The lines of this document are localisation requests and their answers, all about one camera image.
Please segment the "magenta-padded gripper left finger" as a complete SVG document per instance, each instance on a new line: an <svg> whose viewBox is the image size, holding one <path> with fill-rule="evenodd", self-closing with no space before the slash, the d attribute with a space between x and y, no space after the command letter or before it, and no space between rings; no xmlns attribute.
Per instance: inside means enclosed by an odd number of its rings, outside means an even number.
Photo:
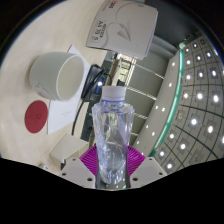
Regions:
<svg viewBox="0 0 224 224"><path fill-rule="evenodd" d="M97 174L97 149L93 146L79 158L71 158L62 169L60 176L80 187L94 189Z"/></svg>

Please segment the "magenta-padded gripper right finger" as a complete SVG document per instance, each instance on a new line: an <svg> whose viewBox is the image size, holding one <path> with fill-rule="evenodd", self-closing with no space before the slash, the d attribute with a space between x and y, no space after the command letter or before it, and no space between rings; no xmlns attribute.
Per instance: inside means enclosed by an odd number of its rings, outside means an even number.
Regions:
<svg viewBox="0 0 224 224"><path fill-rule="evenodd" d="M129 146L126 159L125 184L127 189L146 186L166 176L154 157L145 157Z"/></svg>

